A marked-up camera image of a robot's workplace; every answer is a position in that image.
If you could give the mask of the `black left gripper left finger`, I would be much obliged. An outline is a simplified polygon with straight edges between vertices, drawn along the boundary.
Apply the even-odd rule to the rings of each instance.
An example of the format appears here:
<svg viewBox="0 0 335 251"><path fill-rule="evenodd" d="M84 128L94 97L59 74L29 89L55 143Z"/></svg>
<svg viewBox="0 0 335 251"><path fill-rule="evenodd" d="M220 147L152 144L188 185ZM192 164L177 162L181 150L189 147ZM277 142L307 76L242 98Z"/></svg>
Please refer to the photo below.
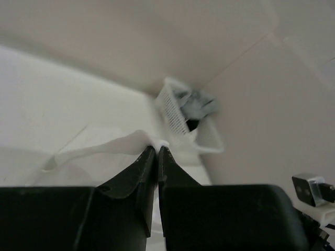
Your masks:
<svg viewBox="0 0 335 251"><path fill-rule="evenodd" d="M145 250L155 150L98 187L3 187L1 250Z"/></svg>

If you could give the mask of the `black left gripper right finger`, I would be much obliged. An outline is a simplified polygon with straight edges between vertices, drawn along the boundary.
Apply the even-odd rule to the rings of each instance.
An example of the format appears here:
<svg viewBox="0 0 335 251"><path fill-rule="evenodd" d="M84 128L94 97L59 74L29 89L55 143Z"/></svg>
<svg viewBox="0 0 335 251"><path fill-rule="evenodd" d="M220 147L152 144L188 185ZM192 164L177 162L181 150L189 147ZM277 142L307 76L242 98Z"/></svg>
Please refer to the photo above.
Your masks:
<svg viewBox="0 0 335 251"><path fill-rule="evenodd" d="M167 147L158 155L167 250L308 250L287 194L275 185L203 186Z"/></svg>

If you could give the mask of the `white tank top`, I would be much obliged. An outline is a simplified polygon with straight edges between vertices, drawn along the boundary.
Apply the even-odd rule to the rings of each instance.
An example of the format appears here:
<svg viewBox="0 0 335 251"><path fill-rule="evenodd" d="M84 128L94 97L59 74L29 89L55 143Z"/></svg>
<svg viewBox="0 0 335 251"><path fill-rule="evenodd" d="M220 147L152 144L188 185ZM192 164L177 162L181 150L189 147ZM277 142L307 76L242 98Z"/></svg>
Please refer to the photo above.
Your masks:
<svg viewBox="0 0 335 251"><path fill-rule="evenodd" d="M144 130L120 135L117 135L117 132L110 128L99 127L83 129L56 152L42 170L50 172L73 159L94 154L137 155L148 146L153 147L156 152L159 152L162 147L170 146L168 141L154 137Z"/></svg>

